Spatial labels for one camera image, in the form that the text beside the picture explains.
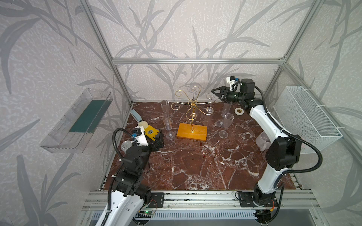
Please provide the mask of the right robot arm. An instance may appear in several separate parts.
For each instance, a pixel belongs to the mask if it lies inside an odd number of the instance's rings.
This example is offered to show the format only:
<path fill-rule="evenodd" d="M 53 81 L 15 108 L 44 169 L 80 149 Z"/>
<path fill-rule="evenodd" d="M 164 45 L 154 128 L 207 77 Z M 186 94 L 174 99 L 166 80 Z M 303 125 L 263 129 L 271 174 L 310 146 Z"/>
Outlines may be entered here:
<path fill-rule="evenodd" d="M 323 157 L 317 147 L 283 128 L 267 109 L 265 97 L 255 97 L 256 91 L 263 93 L 252 79 L 235 78 L 232 85 L 215 88 L 212 93 L 224 103 L 238 103 L 249 110 L 251 118 L 259 124 L 271 142 L 265 155 L 267 167 L 252 194 L 253 202 L 257 206 L 264 206 L 275 196 L 283 176 L 315 171 L 321 167 Z M 292 167 L 299 162 L 303 144 L 316 152 L 318 161 L 313 167 L 294 170 Z"/>

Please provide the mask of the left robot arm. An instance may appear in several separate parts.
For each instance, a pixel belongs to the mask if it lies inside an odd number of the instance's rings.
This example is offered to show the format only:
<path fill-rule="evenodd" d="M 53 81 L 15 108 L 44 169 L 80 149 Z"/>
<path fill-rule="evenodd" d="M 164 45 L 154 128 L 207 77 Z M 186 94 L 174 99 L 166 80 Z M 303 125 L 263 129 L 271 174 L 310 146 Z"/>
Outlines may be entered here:
<path fill-rule="evenodd" d="M 121 154 L 116 142 L 116 135 L 120 131 L 131 138 L 131 146 L 125 154 Z M 164 147 L 164 135 L 162 131 L 155 132 L 154 139 L 147 135 L 142 126 L 137 126 L 131 133 L 124 128 L 114 130 L 112 144 L 122 166 L 112 176 L 107 205 L 97 222 L 98 226 L 128 226 L 131 222 L 145 226 L 149 223 L 149 217 L 139 216 L 139 211 L 153 201 L 150 187 L 141 182 L 150 154 Z"/>

